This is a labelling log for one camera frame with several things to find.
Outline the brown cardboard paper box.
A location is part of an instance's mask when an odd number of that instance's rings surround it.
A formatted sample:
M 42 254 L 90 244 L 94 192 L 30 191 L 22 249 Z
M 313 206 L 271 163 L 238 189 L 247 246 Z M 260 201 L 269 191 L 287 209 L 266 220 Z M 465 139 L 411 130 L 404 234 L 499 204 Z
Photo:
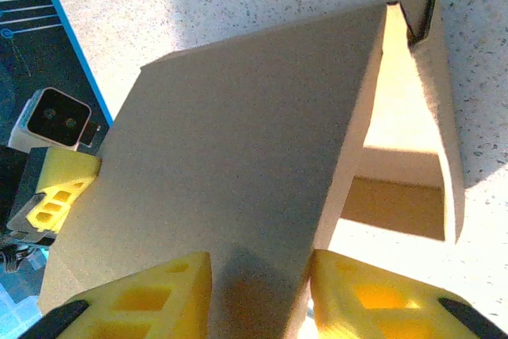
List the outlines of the brown cardboard paper box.
M 296 339 L 337 221 L 456 242 L 464 178 L 438 0 L 383 0 L 141 69 L 39 306 L 208 252 L 212 339 Z

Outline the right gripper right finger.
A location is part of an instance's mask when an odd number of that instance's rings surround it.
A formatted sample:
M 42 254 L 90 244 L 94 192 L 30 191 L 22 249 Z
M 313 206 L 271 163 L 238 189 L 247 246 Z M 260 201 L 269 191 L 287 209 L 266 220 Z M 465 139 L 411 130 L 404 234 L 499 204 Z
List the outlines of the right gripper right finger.
M 310 291 L 319 339 L 508 339 L 459 295 L 325 249 Z

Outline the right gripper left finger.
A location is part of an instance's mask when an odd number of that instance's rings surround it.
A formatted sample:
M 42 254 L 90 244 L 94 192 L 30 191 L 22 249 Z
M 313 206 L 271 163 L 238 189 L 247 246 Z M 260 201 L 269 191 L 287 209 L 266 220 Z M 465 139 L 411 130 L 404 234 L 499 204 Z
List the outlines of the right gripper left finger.
M 208 252 L 94 287 L 49 311 L 19 339 L 207 339 Z

